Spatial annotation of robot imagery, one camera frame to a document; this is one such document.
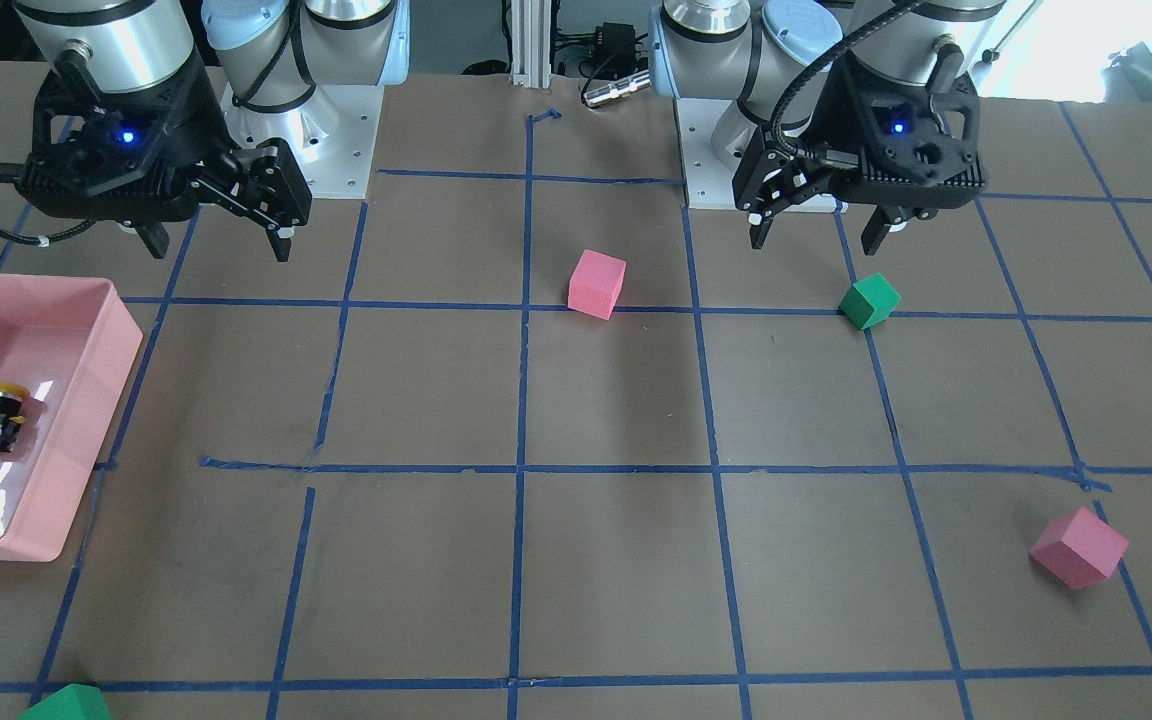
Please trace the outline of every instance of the toy block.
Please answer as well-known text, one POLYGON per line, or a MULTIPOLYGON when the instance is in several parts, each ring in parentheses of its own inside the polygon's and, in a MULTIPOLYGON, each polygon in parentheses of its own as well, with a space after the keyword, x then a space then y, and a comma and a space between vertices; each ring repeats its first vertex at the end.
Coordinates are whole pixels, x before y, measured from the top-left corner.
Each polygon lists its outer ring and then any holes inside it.
POLYGON ((109 707, 99 689, 65 685, 20 714, 20 720, 109 720, 109 707))
POLYGON ((1079 507, 1051 521, 1029 555, 1069 588, 1083 589, 1109 578, 1128 544, 1117 530, 1079 507))
POLYGON ((621 286, 626 282, 626 260, 585 250, 576 263, 576 272, 567 286, 567 306, 581 313, 607 320, 621 286))
POLYGON ((886 320, 899 304, 900 293, 896 288, 887 282, 882 273, 874 273, 863 281, 852 283, 838 309, 847 314, 847 319, 856 325, 856 329, 863 331, 886 320))

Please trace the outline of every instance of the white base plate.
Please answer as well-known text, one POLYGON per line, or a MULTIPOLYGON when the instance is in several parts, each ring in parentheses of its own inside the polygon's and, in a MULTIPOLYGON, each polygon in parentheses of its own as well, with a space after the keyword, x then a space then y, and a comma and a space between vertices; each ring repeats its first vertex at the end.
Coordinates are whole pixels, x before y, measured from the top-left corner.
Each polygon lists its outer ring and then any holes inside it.
MULTIPOLYGON (((687 177, 687 206, 696 210, 736 210, 732 198, 732 170, 714 156, 708 137, 718 119, 732 100, 702 100, 696 97, 677 99, 679 138, 682 150, 682 172, 687 177)), ((832 195, 818 195, 803 205, 791 206, 790 213, 833 213, 836 202, 832 195)))
MULTIPOLYGON (((376 153, 376 128, 380 127, 380 105, 385 88, 376 86, 319 86, 340 113, 340 124, 316 147, 317 159, 306 161, 301 154, 297 160, 301 172, 310 183, 314 197, 333 200, 362 200, 367 197, 367 179, 371 177, 371 158, 376 153)), ((233 90, 225 88, 221 106, 225 113, 234 112, 233 90)), ((296 149, 297 143, 285 138, 296 149)), ((242 147, 255 147, 247 137, 236 137, 242 147)))

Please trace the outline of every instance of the pink plastic box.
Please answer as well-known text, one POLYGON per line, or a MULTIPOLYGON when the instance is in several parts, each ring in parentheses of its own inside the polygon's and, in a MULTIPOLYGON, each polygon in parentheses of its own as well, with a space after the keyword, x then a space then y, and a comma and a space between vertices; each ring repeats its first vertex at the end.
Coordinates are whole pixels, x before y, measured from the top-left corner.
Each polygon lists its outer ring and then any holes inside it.
POLYGON ((1128 538, 1087 507, 1051 521, 1029 555, 1074 589, 1107 579, 1128 551, 1128 538))
POLYGON ((612 309, 616 306, 616 298, 621 296, 624 282, 626 260, 585 250, 567 286, 567 306, 607 320, 612 317, 612 309))
POLYGON ((0 560, 60 555, 138 347, 114 283, 0 275, 0 382, 32 395, 0 452, 0 560))

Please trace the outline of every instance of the plastic tray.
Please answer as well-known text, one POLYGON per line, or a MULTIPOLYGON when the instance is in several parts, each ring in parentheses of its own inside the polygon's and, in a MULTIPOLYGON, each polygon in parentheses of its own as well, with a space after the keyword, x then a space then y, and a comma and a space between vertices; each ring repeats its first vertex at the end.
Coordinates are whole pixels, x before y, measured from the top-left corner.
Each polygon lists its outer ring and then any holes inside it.
POLYGON ((60 555, 138 347, 106 279, 0 274, 0 382, 32 393, 0 454, 0 560, 60 555))

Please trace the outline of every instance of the green cube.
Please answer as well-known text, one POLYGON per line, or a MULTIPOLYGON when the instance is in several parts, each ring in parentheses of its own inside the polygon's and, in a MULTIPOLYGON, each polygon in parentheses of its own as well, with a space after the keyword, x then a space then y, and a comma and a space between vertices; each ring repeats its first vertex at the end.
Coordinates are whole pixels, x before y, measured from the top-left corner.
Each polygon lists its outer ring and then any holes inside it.
POLYGON ((47 700, 23 712, 20 720, 109 720, 109 707, 99 689, 91 685, 65 685, 47 700))
POLYGON ((856 325, 856 329, 872 328, 887 319, 900 304, 900 293, 882 273, 874 273, 852 283, 838 309, 856 325))

